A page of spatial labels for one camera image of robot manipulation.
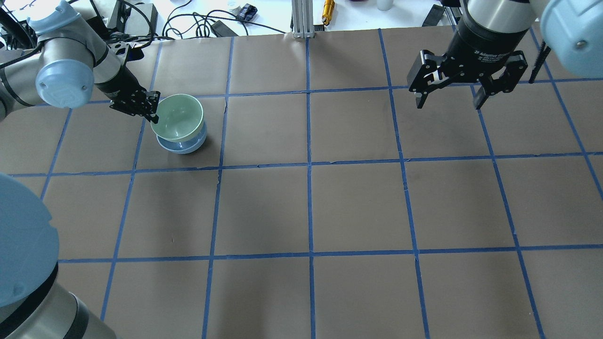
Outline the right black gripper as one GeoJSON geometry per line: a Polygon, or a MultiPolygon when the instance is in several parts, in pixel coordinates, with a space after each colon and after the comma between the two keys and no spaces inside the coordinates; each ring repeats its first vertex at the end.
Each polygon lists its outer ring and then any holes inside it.
{"type": "Polygon", "coordinates": [[[416,56],[407,75],[408,90],[415,96],[416,107],[424,107],[428,95],[440,88],[445,76],[454,83],[478,80],[481,86],[473,96],[476,110],[490,96],[512,92],[528,67],[525,54],[515,51],[525,33],[526,30],[494,32],[473,19],[460,19],[444,55],[422,50],[416,56]],[[494,79],[492,74],[503,66],[503,73],[494,79]]]}

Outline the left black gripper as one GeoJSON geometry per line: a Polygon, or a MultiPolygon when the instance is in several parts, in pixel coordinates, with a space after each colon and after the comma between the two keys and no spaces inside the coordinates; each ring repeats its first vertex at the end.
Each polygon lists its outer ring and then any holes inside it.
{"type": "Polygon", "coordinates": [[[98,83],[97,88],[112,101],[112,109],[142,116],[152,124],[159,122],[155,106],[159,104],[160,92],[147,91],[126,66],[121,66],[112,79],[98,83]]]}

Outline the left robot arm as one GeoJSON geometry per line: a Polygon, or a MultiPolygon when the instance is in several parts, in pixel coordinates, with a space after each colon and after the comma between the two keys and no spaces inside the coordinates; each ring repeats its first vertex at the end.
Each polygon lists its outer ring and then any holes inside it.
{"type": "MultiPolygon", "coordinates": [[[[1,65],[1,118],[47,103],[86,105],[93,88],[111,108],[157,123],[160,93],[141,86],[66,0],[50,0],[27,19],[37,35],[29,54],[1,65]]],[[[116,339],[118,335],[58,283],[59,237],[38,195],[1,175],[1,337],[3,339],[116,339]]]]}

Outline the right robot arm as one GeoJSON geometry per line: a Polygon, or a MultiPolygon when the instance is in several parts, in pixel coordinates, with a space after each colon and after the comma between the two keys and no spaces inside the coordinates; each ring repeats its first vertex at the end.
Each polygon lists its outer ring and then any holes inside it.
{"type": "Polygon", "coordinates": [[[528,69],[517,46],[535,22],[543,44],[531,78],[549,52],[562,66],[586,79],[602,76],[602,2],[600,0],[461,0],[461,17],[443,55],[423,49],[408,75],[408,90],[421,109],[428,95],[451,84],[478,83],[473,106],[510,93],[528,69]]]}

